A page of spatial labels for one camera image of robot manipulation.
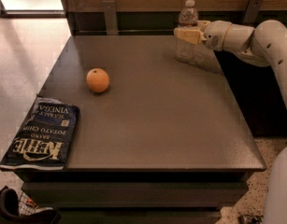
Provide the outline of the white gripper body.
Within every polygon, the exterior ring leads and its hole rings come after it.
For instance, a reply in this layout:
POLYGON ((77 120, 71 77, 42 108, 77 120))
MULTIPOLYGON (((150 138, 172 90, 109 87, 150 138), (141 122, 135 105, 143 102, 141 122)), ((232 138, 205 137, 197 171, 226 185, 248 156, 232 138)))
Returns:
POLYGON ((225 38, 231 25, 229 21, 213 21, 207 25, 204 30, 205 47, 215 51, 228 51, 225 38))

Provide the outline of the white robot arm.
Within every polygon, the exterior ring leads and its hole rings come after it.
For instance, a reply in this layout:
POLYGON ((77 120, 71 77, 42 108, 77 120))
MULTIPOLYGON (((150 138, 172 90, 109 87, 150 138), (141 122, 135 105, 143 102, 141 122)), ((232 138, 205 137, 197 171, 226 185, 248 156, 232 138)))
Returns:
MULTIPOLYGON (((287 110, 287 28, 281 22, 263 21, 253 28, 229 21, 200 21, 193 27, 175 28, 174 36, 230 52, 245 63, 271 67, 287 110)), ((287 147, 271 167, 263 224, 287 224, 287 147)))

